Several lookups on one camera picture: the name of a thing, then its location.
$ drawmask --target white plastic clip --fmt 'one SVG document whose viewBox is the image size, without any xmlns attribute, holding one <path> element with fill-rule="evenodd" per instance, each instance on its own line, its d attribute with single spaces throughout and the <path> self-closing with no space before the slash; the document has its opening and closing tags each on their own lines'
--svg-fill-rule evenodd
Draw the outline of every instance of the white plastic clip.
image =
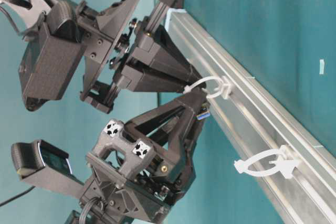
<svg viewBox="0 0 336 224">
<path fill-rule="evenodd" d="M 290 150 L 288 146 L 282 145 L 280 149 L 270 149 L 264 152 L 260 152 L 252 157 L 250 157 L 248 160 L 238 160 L 235 161 L 235 167 L 237 171 L 241 173 L 246 173 L 248 175 L 254 176 L 254 177 L 266 177 L 273 175 L 277 172 L 281 172 L 282 175 L 286 179 L 291 179 L 293 177 L 292 173 L 295 167 L 298 167 L 298 165 L 301 163 L 301 160 L 297 159 L 289 159 Z M 277 160 L 270 161 L 270 164 L 274 164 L 275 166 L 268 170 L 263 171 L 253 171 L 249 170 L 249 166 L 253 163 L 268 157 L 272 155 L 278 155 Z"/>
<path fill-rule="evenodd" d="M 216 98 L 220 95 L 223 94 L 223 98 L 225 100 L 228 99 L 231 91 L 232 91 L 232 87 L 233 84 L 229 81 L 229 79 L 226 76 L 222 76 L 222 78 L 218 77 L 218 76 L 209 76 L 209 77 L 205 77 L 201 80 L 196 81 L 194 84 L 192 84 L 191 86 L 185 86 L 184 88 L 184 94 L 189 93 L 193 88 L 195 88 L 196 86 L 200 85 L 203 82 L 206 81 L 210 81 L 210 80 L 216 80 L 219 82 L 219 85 L 217 88 L 215 88 L 214 90 L 216 91 L 216 93 L 214 94 L 208 94 L 206 97 L 209 98 Z"/>
</svg>

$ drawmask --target aluminum rail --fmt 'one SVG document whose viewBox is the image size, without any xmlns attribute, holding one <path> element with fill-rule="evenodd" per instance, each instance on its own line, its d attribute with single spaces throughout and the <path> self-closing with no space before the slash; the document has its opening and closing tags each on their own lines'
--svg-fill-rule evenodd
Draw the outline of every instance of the aluminum rail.
<svg viewBox="0 0 336 224">
<path fill-rule="evenodd" d="M 226 76 L 234 84 L 228 100 L 209 102 L 241 158 L 288 145 L 302 160 L 292 179 L 280 173 L 257 178 L 283 221 L 336 223 L 336 159 L 188 13 L 172 12 L 167 19 L 174 43 L 202 76 Z M 213 90 L 216 83 L 207 86 Z M 270 160 L 253 167 L 270 169 Z"/>
</svg>

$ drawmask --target teal background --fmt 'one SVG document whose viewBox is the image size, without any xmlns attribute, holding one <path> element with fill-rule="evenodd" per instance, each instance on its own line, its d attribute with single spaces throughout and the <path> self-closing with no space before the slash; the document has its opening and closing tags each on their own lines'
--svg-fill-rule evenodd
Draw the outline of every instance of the teal background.
<svg viewBox="0 0 336 224">
<path fill-rule="evenodd" d="M 118 0 L 87 0 L 95 9 Z M 273 94 L 331 153 L 336 114 L 335 0 L 185 0 L 188 12 Z M 136 17 L 148 14 L 153 0 L 142 0 Z M 0 16 L 1 114 L 0 201 L 27 188 L 18 180 L 9 149 L 37 138 L 70 154 L 81 180 L 90 175 L 84 156 L 110 118 L 128 120 L 156 106 L 155 94 L 121 92 L 114 111 L 105 115 L 79 101 L 83 62 L 59 102 L 39 111 L 24 109 L 17 68 L 26 44 Z M 319 60 L 325 74 L 319 75 Z M 111 73 L 105 71 L 103 80 Z M 162 101 L 174 95 L 162 95 Z M 165 223 L 282 223 L 255 180 L 233 167 L 238 155 L 213 118 L 206 122 L 195 152 L 197 180 Z M 64 223 L 77 202 L 35 189 L 0 208 L 1 223 Z"/>
<path fill-rule="evenodd" d="M 86 0 L 88 5 L 103 10 L 119 0 Z M 141 0 L 135 16 L 150 14 L 153 0 Z M 32 142 L 45 139 L 70 154 L 74 174 L 82 181 L 90 175 L 85 155 L 97 141 L 98 135 L 111 118 L 127 121 L 156 107 L 154 93 L 123 91 L 115 108 L 106 115 L 79 100 L 82 89 L 84 60 L 81 61 L 63 99 L 47 102 L 40 110 L 26 111 L 21 100 L 17 73 L 27 44 L 17 37 L 7 19 L 0 14 L 0 201 L 4 201 L 29 186 L 19 181 L 15 173 L 10 146 L 16 142 Z M 101 80 L 110 82 L 112 73 L 105 70 Z M 73 209 L 79 209 L 75 199 L 42 189 L 34 189 L 21 199 L 0 208 L 0 223 L 64 223 Z"/>
</svg>

